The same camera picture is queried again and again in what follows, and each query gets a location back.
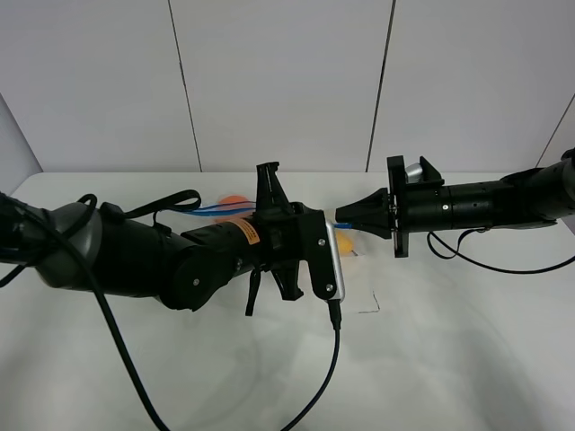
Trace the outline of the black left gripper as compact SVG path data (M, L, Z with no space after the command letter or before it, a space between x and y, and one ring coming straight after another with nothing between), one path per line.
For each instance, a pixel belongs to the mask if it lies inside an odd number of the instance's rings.
M323 211L289 203L279 182L279 162L256 166L256 210L252 214L261 237L261 266L273 276L283 301L304 295L298 286L299 264L309 270L312 290L322 300L334 300L332 257Z

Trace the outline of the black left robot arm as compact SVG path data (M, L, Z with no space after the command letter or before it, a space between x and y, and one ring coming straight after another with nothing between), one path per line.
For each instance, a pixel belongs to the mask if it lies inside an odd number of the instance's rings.
M301 262L314 294L345 295L333 225L320 210L291 202L277 177L278 164L257 167L252 214L184 233L143 224L160 211L190 212L201 198L187 189L124 211L87 195L55 210L1 199L1 259L35 268L54 288L90 289L95 277L105 294L158 299L174 310L196 311L230 281L248 275L246 314L252 315L263 273L271 273L285 301L302 295Z

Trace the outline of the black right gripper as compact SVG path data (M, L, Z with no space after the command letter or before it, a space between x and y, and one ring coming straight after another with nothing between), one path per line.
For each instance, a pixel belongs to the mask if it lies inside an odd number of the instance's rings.
M403 157L388 157L390 194L387 188L381 188L355 203L338 207L335 211L336 221L351 223L351 229L379 238L393 237L394 256L407 258L410 233L437 227L444 218L441 194L445 181L425 157L421 156L418 163L423 167L424 180L408 184Z

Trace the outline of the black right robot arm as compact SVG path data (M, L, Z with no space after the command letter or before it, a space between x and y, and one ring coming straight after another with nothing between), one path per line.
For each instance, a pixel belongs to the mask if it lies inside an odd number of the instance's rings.
M447 230L546 227L574 213L574 153L545 168L515 172L499 180L448 185L425 158L405 165L387 160L386 188L339 207L335 220L394 242L408 255L409 236Z

